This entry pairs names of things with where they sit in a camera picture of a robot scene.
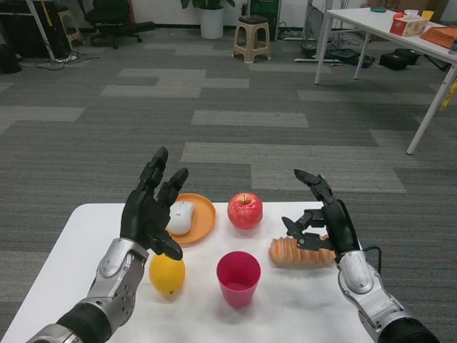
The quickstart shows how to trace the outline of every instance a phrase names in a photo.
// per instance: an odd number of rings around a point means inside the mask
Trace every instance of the red apple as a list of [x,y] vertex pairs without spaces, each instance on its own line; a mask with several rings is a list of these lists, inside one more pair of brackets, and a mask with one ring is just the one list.
[[228,203],[227,214],[231,223],[239,229],[252,229],[262,220],[262,201],[255,194],[239,193]]

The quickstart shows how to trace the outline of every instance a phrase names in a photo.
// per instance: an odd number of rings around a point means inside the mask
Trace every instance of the bread loaf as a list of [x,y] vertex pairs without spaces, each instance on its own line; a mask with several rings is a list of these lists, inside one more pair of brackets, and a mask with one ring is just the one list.
[[273,239],[268,250],[271,261],[277,267],[326,267],[333,264],[335,253],[328,249],[319,249],[318,252],[297,248],[294,238],[286,237]]

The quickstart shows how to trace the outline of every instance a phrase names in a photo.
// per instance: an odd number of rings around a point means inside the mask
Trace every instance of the office chair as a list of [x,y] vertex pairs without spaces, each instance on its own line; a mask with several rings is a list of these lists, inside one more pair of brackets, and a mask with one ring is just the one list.
[[91,37],[91,44],[94,40],[111,36],[113,38],[113,49],[117,49],[117,38],[120,36],[135,37],[141,43],[143,39],[139,35],[131,32],[127,27],[130,17],[130,5],[127,0],[93,0],[94,9],[86,13],[83,0],[78,0],[78,4],[83,11],[84,18],[90,25],[99,31]]

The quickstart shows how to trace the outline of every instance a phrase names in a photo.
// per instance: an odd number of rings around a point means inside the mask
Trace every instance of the lemon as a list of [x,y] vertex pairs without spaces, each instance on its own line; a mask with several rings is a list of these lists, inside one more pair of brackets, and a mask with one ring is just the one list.
[[184,261],[175,261],[169,257],[156,255],[149,264],[149,279],[162,294],[171,295],[181,289],[186,276]]

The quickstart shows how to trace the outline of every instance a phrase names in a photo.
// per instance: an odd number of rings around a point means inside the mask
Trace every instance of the white desk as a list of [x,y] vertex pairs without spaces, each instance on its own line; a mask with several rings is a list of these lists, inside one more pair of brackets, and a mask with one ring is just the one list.
[[[110,342],[372,343],[356,308],[338,288],[335,267],[285,270],[269,261],[271,240],[286,233],[281,216],[297,219],[305,208],[320,208],[321,203],[263,205],[259,228],[243,234],[228,220],[227,204],[215,204],[214,230],[184,248],[186,281],[175,300],[152,287],[146,264],[134,314]],[[123,206],[86,204],[74,211],[2,342],[24,343],[86,296],[99,260],[119,235]],[[225,303],[216,278],[217,262],[233,250],[253,254],[262,267],[253,303],[239,310]]]
[[[452,64],[451,69],[449,70],[446,78],[444,79],[438,93],[433,99],[430,107],[426,115],[423,118],[421,125],[419,126],[416,135],[413,138],[408,150],[406,151],[407,154],[412,154],[417,147],[417,144],[421,140],[421,137],[426,130],[428,124],[430,123],[433,115],[435,114],[438,107],[441,105],[444,97],[449,92],[449,89],[452,86],[453,81],[456,79],[457,76],[457,55],[451,55],[448,53],[448,49],[443,48],[439,45],[433,44],[425,39],[422,39],[420,36],[398,36],[396,34],[391,34],[389,31],[391,30],[391,25],[393,21],[393,15],[395,12],[387,11],[386,13],[376,13],[370,11],[370,9],[334,9],[329,10],[324,14],[323,18],[323,27],[325,31],[323,33],[322,41],[327,41],[328,35],[331,30],[331,25],[334,19],[338,19],[344,21],[346,23],[350,23],[357,28],[363,29],[367,32],[365,42],[363,43],[363,48],[360,56],[360,61],[358,63],[356,74],[354,76],[355,79],[358,78],[358,73],[360,71],[363,58],[365,56],[366,46],[370,40],[371,34],[376,34],[381,36],[389,41],[394,41],[399,43],[400,45],[404,45],[410,49],[422,52],[424,54],[428,54],[432,57],[440,59],[442,61],[448,62]],[[427,26],[427,29],[431,28],[432,26],[441,27],[442,25],[430,23]],[[323,64],[323,58],[325,55],[326,45],[322,44],[321,48],[318,51],[319,55],[319,63],[316,73],[316,80],[315,84],[319,84],[319,79],[321,77],[321,67]]]

